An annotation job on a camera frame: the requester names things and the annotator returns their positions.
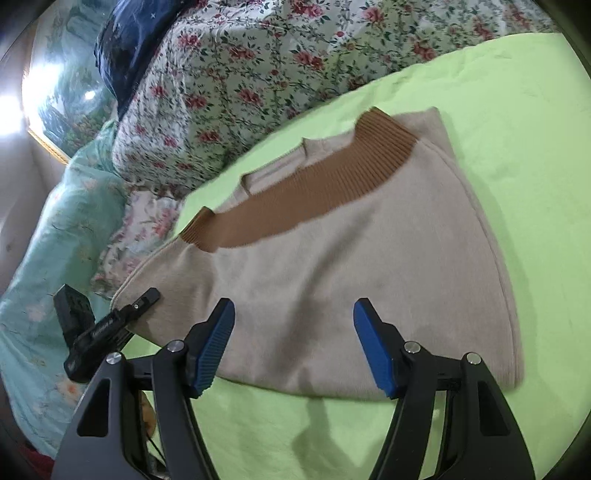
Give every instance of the teal floral blanket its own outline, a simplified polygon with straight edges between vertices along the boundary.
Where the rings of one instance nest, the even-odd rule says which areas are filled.
[[[34,447],[51,457],[83,392],[64,373],[67,347],[53,294],[67,283],[89,296],[97,318],[109,311],[109,301],[90,291],[90,279],[128,199],[111,163],[115,131],[108,122],[74,156],[0,300],[0,371],[12,412]]]

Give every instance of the red rose pattern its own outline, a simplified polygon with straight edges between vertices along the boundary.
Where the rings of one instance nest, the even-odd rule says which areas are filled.
[[[177,140],[171,137],[170,135],[166,135],[164,137],[164,145],[166,145],[167,147],[178,147]]]
[[[491,31],[485,28],[478,19],[474,23],[474,33],[482,37],[483,40],[492,40],[495,38]]]
[[[152,226],[152,232],[158,235],[160,238],[164,238],[168,234],[170,229],[173,227],[173,224],[175,223],[176,219],[176,210],[172,210],[170,208],[163,208],[160,212],[160,218],[158,218],[156,220],[155,225]]]
[[[363,11],[363,18],[373,24],[384,23],[384,13],[378,7],[369,7]]]
[[[240,92],[238,92],[238,96],[244,101],[244,103],[262,105],[262,100],[259,94],[249,90],[248,88],[243,88],[240,90]]]
[[[413,52],[419,55],[423,60],[429,61],[437,57],[437,52],[431,47],[423,47],[418,41],[414,43]]]
[[[207,99],[203,95],[189,95],[185,98],[185,105],[187,108],[199,110],[207,106]]]
[[[299,112],[298,112],[298,111],[297,111],[295,108],[293,108],[293,107],[289,107],[289,108],[287,109],[287,112],[286,112],[286,114],[287,114],[287,118],[288,118],[289,120],[291,120],[292,118],[294,118],[295,116],[297,116],[297,115],[299,114]]]
[[[530,29],[530,21],[526,19],[524,13],[515,4],[509,4],[509,16],[526,30]]]
[[[320,5],[308,4],[306,1],[301,0],[293,2],[291,10],[297,15],[308,15],[310,18],[321,17],[324,14],[324,10]]]
[[[201,41],[197,35],[189,35],[187,33],[183,33],[178,38],[178,46],[182,48],[186,47],[200,47]]]
[[[357,90],[366,83],[367,82],[362,76],[351,77],[348,81],[349,91],[352,92],[353,90]]]
[[[220,141],[220,136],[215,130],[209,130],[199,135],[199,140],[204,143],[214,143]]]
[[[324,61],[320,57],[314,57],[309,52],[302,50],[294,53],[294,60],[300,65],[311,66],[314,70],[323,70]]]
[[[162,85],[153,85],[150,87],[150,92],[157,98],[164,98],[168,94]]]
[[[245,47],[232,47],[230,48],[230,56],[233,59],[246,59],[246,60],[252,60],[253,58],[256,57],[255,53],[250,49],[250,48],[245,48]]]

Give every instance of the black mount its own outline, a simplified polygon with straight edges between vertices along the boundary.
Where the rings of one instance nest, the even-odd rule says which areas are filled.
[[[205,324],[215,324],[223,310],[218,304]],[[370,480],[418,479],[437,390],[447,391],[447,397],[439,461],[431,479],[534,480],[517,423],[478,354],[455,360],[405,342],[396,327],[380,320],[368,299],[360,299],[355,312],[369,318],[389,355],[397,385],[393,396],[399,398]],[[154,392],[170,478],[219,480],[189,403],[200,392],[193,388],[195,369],[187,368],[187,354],[199,358],[198,346],[211,334],[203,325],[195,325],[184,342],[174,340],[153,356],[107,356],[74,413],[53,480],[155,478],[148,473],[139,390]]]
[[[68,378],[87,383],[96,373],[109,352],[121,350],[133,333],[125,326],[137,320],[160,299],[160,292],[150,288],[131,305],[113,309],[95,323],[90,302],[86,296],[64,285],[53,297],[61,331],[69,348],[64,362]]]

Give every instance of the brown ribbed collar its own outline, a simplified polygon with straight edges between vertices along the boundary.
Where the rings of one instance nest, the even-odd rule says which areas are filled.
[[[287,232],[384,184],[409,158],[416,141],[404,126],[372,108],[357,120],[350,145],[225,212],[203,207],[180,238],[215,252]]]

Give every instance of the dark blue pillow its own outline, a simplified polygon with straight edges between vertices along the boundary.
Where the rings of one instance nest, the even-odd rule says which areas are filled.
[[[95,46],[100,76],[123,117],[158,45],[189,0],[121,0]]]

